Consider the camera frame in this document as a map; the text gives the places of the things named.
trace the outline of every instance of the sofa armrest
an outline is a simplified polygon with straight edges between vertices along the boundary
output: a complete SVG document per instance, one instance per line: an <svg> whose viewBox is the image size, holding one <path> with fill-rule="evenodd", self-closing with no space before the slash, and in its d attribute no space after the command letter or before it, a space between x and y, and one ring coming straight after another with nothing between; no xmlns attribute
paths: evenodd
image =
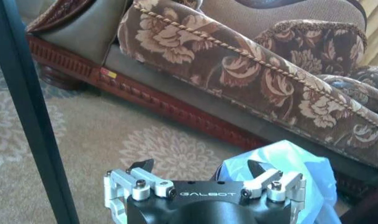
<svg viewBox="0 0 378 224"><path fill-rule="evenodd" d="M59 0L27 31L103 64L131 0Z"/></svg>
<svg viewBox="0 0 378 224"><path fill-rule="evenodd" d="M170 0L135 0L119 40L135 59L378 167L378 115L201 12Z"/></svg>

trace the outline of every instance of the light blue plastic bag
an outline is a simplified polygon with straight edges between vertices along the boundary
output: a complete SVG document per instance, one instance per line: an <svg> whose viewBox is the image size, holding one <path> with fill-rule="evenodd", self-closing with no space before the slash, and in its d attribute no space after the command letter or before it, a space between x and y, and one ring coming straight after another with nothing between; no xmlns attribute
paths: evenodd
<svg viewBox="0 0 378 224"><path fill-rule="evenodd" d="M334 210L337 188L329 159L318 157L290 141L262 147L224 162L218 180L245 181L254 179L248 161L272 164L284 172L298 171L306 177L305 209L300 212L300 224L341 223Z"/></svg>

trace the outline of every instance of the wooden sofa leg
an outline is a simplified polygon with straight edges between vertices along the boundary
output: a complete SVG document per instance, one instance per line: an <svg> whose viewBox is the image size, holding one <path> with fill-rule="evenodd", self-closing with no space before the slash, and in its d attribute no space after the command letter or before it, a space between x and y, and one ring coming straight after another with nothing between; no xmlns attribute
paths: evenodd
<svg viewBox="0 0 378 224"><path fill-rule="evenodd" d="M71 77L46 64L39 64L39 76L49 84L66 90L82 90L87 85L86 82Z"/></svg>

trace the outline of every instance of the decorative cord trim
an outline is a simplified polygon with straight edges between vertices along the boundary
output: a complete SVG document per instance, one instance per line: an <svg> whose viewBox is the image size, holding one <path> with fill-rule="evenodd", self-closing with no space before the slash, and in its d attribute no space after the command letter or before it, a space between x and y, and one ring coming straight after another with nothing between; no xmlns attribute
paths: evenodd
<svg viewBox="0 0 378 224"><path fill-rule="evenodd" d="M338 103L341 106L344 106L346 109L349 109L354 114L360 115L366 121L369 121L376 127L378 127L378 124L369 119L366 116L364 116L364 114L358 113L352 106L349 106L345 102L342 102L341 100L338 100L337 98L334 98L329 93L326 93L324 90L320 90L317 88L314 88L310 84L306 83L305 80L300 79L296 75L293 75L292 73L284 71L281 68L278 68L277 66L269 64L268 62L262 61L261 59L256 58L250 53L246 53L242 49L229 45L228 43L222 42L221 40L218 40L217 38L209 36L208 34L204 34L200 31L196 31L193 28L182 25L181 23L173 21L171 19L163 17L162 15L149 11L147 9L142 8L141 5L135 4L134 8L138 9L142 13L155 17L157 19L162 20L165 23L175 26L177 28L179 28L181 30L187 31L189 33L197 35L198 37L212 41L214 44L217 44L218 46L236 51L237 53L240 53L244 57L252 59L253 61L256 61L257 63L260 63L261 65L269 67L272 70L274 70L276 72L281 73L282 75L293 78L296 81L301 82L308 88L310 88L312 90L317 91L320 94L322 94L325 97L328 97L332 101L334 101L336 103Z"/></svg>
<svg viewBox="0 0 378 224"><path fill-rule="evenodd" d="M344 22L326 22L312 20L308 22L306 20L288 20L277 23L270 29L264 31L256 38L254 41L257 43L266 42L269 38L274 37L276 34L284 32L285 30L301 30L301 31L320 31L324 29L340 30L344 29L346 31L353 32L358 35L364 41L364 52L368 49L368 37L365 32L354 25L353 23Z"/></svg>

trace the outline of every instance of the carpet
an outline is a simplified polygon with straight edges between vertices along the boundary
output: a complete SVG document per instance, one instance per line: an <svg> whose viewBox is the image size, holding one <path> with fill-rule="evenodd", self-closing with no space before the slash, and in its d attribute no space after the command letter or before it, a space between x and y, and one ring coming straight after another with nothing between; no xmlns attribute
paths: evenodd
<svg viewBox="0 0 378 224"><path fill-rule="evenodd" d="M242 153L95 88L66 91L41 84L82 223L113 223L103 204L107 170L154 158L161 177L209 180L222 161ZM348 209L337 208L340 214ZM0 223L57 223L2 69Z"/></svg>

